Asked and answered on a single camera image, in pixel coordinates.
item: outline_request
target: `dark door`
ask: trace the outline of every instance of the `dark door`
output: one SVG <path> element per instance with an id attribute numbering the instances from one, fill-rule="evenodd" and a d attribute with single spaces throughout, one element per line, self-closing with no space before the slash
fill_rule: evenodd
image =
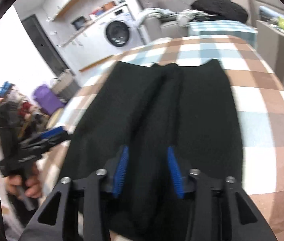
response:
<path id="1" fill-rule="evenodd" d="M 49 38 L 46 36 L 34 14 L 23 20 L 22 24 L 38 52 L 57 77 L 59 77 L 64 70 L 69 69 Z"/>

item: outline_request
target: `person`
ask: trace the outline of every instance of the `person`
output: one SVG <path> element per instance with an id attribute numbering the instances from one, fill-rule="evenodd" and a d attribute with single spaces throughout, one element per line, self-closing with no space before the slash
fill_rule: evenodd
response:
<path id="1" fill-rule="evenodd" d="M 40 171 L 34 162 L 32 167 L 32 176 L 29 177 L 25 184 L 28 189 L 25 191 L 25 195 L 30 198 L 40 198 L 42 197 L 42 183 L 40 181 Z M 22 185 L 22 178 L 19 175 L 8 176 L 5 178 L 5 188 L 7 193 L 16 196 L 20 199 L 19 193 L 17 191 L 17 186 Z"/>

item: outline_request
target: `screw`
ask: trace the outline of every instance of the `screw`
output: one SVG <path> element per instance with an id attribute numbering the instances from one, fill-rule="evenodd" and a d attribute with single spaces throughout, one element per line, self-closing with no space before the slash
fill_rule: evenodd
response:
<path id="1" fill-rule="evenodd" d="M 190 172 L 189 172 L 191 175 L 199 175 L 201 173 L 201 171 L 197 168 L 192 168 L 190 169 Z"/>
<path id="2" fill-rule="evenodd" d="M 71 178 L 65 177 L 61 179 L 61 183 L 62 184 L 68 184 L 71 182 Z"/>
<path id="3" fill-rule="evenodd" d="M 106 169 L 103 169 L 103 168 L 98 169 L 98 170 L 96 171 L 96 174 L 99 175 L 99 176 L 103 176 L 103 175 L 105 175 L 106 173 L 107 173 L 107 170 L 106 170 Z"/>
<path id="4" fill-rule="evenodd" d="M 228 182 L 228 183 L 234 183 L 235 178 L 234 177 L 226 177 L 225 181 Z"/>

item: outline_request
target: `tablecloth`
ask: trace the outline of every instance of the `tablecloth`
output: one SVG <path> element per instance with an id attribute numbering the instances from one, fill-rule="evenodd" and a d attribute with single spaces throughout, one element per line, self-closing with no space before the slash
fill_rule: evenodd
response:
<path id="1" fill-rule="evenodd" d="M 56 126 L 74 132 L 116 61 L 151 66 L 176 62 L 197 66 L 220 60 L 228 75 L 243 139 L 243 188 L 255 202 L 279 241 L 284 240 L 284 88 L 268 64 L 244 40 L 228 35 L 161 39 L 113 56 L 94 69 L 84 87 L 65 107 Z M 53 189 L 69 142 L 38 162 L 44 197 Z"/>
<path id="2" fill-rule="evenodd" d="M 251 26 L 230 20 L 190 22 L 188 28 L 189 36 L 227 34 L 242 38 L 253 48 L 256 46 L 257 33 Z"/>

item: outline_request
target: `purple container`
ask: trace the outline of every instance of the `purple container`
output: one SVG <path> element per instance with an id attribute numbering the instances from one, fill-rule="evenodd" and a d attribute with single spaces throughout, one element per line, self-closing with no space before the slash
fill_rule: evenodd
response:
<path id="1" fill-rule="evenodd" d="M 46 84 L 35 89 L 33 92 L 33 99 L 50 116 L 59 108 L 64 108 L 64 104 L 56 97 Z"/>

